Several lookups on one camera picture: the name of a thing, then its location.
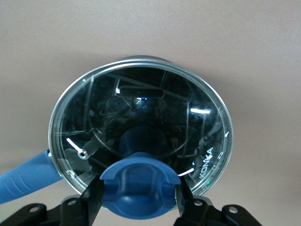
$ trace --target black metal bracket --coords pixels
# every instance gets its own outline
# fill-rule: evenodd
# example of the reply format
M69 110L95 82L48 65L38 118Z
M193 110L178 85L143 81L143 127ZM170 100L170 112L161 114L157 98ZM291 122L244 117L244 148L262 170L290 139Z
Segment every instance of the black metal bracket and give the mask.
M102 206L104 183L96 176L79 198L48 210L44 204L24 206L0 226L91 226Z
M194 198L184 177L177 189L180 217L174 226L262 226L247 210L237 205L222 211L203 199ZM44 204L29 204L0 226L92 226L102 206L104 182L95 177L79 198L69 198L48 210Z
M262 226L246 209L238 205L224 206L222 211L194 198L184 177L180 177L177 194L179 217L174 226Z

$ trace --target blue handle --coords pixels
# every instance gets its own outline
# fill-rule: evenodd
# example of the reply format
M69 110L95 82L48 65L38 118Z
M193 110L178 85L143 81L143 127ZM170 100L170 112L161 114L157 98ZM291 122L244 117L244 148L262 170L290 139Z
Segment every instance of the blue handle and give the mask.
M0 204L23 197L62 178L44 151L0 175Z

